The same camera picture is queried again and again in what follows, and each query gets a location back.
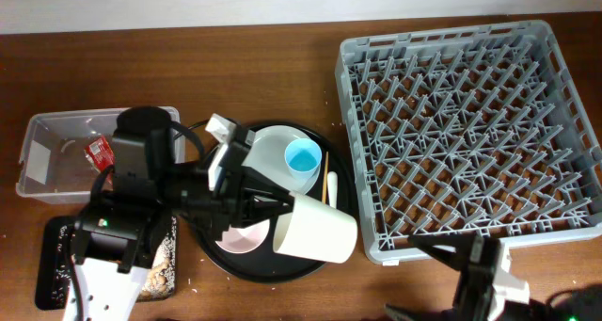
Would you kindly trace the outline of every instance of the chopstick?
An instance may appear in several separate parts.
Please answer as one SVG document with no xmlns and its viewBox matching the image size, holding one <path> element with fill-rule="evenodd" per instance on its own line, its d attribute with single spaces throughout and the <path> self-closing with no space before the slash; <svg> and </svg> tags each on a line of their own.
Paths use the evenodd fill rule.
<svg viewBox="0 0 602 321">
<path fill-rule="evenodd" d="M 328 152 L 326 152 L 326 161 L 324 165 L 324 179 L 322 182 L 322 203 L 326 204 L 326 175 L 328 175 Z"/>
</svg>

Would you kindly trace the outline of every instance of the gray plastic bin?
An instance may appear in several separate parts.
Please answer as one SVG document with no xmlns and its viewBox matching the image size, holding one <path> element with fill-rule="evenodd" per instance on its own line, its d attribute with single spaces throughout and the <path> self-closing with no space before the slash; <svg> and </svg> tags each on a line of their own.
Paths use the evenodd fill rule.
<svg viewBox="0 0 602 321">
<path fill-rule="evenodd" d="M 602 151 L 545 22 L 345 40 L 335 75 L 373 262 L 426 258 L 409 234 L 602 233 Z"/>
<path fill-rule="evenodd" d="M 174 107 L 162 107 L 180 121 Z M 19 163 L 23 166 L 19 196 L 51 204 L 86 203 L 98 171 L 86 160 L 84 148 L 100 136 L 109 141 L 117 116 L 127 108 L 38 114 L 27 125 Z M 184 161 L 184 139 L 174 144 L 176 162 Z"/>
</svg>

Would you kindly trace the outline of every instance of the blue cup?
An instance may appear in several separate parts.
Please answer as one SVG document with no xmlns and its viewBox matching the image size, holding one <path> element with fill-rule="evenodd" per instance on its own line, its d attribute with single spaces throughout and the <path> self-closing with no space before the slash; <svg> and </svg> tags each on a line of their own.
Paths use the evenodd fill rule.
<svg viewBox="0 0 602 321">
<path fill-rule="evenodd" d="M 298 138 L 286 147 L 284 161 L 295 179 L 308 180 L 322 163 L 322 149 L 310 138 Z"/>
</svg>

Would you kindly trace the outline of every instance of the red packet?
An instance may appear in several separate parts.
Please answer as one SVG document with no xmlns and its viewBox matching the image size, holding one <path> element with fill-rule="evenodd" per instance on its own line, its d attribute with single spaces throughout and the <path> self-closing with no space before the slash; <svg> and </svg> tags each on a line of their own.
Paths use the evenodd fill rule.
<svg viewBox="0 0 602 321">
<path fill-rule="evenodd" d="M 84 148 L 84 152 L 86 153 L 86 159 L 99 172 L 115 163 L 115 155 L 104 136 L 90 143 L 89 146 Z M 110 175 L 107 180 L 111 185 L 113 184 Z"/>
</svg>

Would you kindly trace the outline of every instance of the brown table surface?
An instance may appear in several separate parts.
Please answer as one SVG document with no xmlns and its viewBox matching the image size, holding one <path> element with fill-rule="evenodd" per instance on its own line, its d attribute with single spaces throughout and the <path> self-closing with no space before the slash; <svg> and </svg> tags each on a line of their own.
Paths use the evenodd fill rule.
<svg viewBox="0 0 602 321">
<path fill-rule="evenodd" d="M 51 217 L 81 208 L 15 194 L 17 161 L 32 115 L 151 104 L 178 108 L 184 124 L 212 113 L 243 123 L 287 119 L 331 138 L 348 154 L 334 79 L 342 40 L 528 19 L 551 24 L 590 121 L 602 136 L 597 99 L 602 13 L 1 36 L 0 318 L 61 318 L 62 311 L 42 312 L 34 305 L 42 229 Z M 195 157 L 191 147 L 188 158 Z M 175 296 L 136 304 L 132 319 L 371 319 L 382 316 L 386 302 L 437 311 L 451 306 L 458 279 L 433 260 L 375 265 L 358 242 L 345 264 L 326 265 L 302 280 L 262 285 L 202 262 L 207 256 L 187 225 L 182 224 L 179 237 Z M 601 249 L 602 238 L 516 249 L 512 271 L 529 281 L 532 297 L 545 299 L 600 282 Z"/>
</svg>

